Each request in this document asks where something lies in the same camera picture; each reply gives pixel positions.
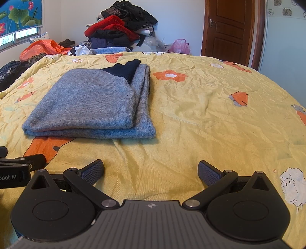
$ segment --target white sheep cartoon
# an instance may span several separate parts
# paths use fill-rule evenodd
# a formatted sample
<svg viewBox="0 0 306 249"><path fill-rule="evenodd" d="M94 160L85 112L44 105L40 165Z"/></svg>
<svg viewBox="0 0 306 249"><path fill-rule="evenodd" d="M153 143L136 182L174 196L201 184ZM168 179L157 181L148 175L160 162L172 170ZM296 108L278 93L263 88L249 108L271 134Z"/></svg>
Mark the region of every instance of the white sheep cartoon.
<svg viewBox="0 0 306 249"><path fill-rule="evenodd" d="M298 168L288 168L281 174L280 180L286 202L296 205L298 212L306 203L306 181L303 172Z"/></svg>

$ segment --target floral pillow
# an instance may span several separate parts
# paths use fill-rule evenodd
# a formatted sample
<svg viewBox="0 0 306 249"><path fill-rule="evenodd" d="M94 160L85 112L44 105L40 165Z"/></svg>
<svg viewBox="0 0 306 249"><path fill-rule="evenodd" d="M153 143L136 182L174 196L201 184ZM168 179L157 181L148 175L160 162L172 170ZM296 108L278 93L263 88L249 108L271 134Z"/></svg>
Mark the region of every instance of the floral pillow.
<svg viewBox="0 0 306 249"><path fill-rule="evenodd" d="M33 42L36 42L36 41L39 41L39 40L50 40L50 37L49 37L48 32L44 33L44 34L41 35L41 36L37 36L37 37L34 37L34 38L30 38L30 39L29 39L29 41L30 41L31 44L32 44Z"/></svg>

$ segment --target yellow bedsheet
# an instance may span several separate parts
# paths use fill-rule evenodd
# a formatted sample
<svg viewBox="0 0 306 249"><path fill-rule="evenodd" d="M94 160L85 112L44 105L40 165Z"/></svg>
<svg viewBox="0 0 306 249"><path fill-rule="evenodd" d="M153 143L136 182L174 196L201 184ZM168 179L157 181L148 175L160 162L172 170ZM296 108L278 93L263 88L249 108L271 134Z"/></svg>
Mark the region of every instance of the yellow bedsheet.
<svg viewBox="0 0 306 249"><path fill-rule="evenodd" d="M306 172L306 113L276 83L253 69L209 57L141 52L47 57L0 93L0 146L8 148L7 158L43 152L50 173L101 159L106 173L96 187L119 202L190 198L203 190L197 175L200 160L239 175L262 170L290 210L284 240L294 249L306 245L306 207L300 205L306 202L306 185L300 179L293 204L295 197L288 194L285 200L281 187L292 178L289 168ZM149 111L155 139L71 141L24 135L22 124L65 72L135 58L151 67ZM0 190L0 248L17 239L10 211L22 191Z"/></svg>

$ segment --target wooden door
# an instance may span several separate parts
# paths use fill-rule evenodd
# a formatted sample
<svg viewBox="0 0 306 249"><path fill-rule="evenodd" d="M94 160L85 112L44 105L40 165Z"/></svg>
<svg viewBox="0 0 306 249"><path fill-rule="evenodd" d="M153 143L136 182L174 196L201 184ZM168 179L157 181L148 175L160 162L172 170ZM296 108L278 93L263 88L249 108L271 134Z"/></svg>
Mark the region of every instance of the wooden door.
<svg viewBox="0 0 306 249"><path fill-rule="evenodd" d="M202 56L248 65L254 0L206 0Z"/></svg>

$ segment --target triangular cutout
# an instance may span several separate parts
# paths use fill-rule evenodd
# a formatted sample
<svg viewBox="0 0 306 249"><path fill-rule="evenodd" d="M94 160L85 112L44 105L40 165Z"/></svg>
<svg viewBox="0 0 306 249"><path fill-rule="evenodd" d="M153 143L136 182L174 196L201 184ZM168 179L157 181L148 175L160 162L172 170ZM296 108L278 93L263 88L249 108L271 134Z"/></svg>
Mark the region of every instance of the triangular cutout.
<svg viewBox="0 0 306 249"><path fill-rule="evenodd" d="M45 189L48 187L49 184L47 183L45 177L43 175L40 175L39 177L37 177L31 189Z"/></svg>
<svg viewBox="0 0 306 249"><path fill-rule="evenodd" d="M256 179L252 188L253 189L260 189L260 190L264 190L264 191L269 191L269 188L265 184L265 181L263 180L262 177L257 177L257 179Z"/></svg>

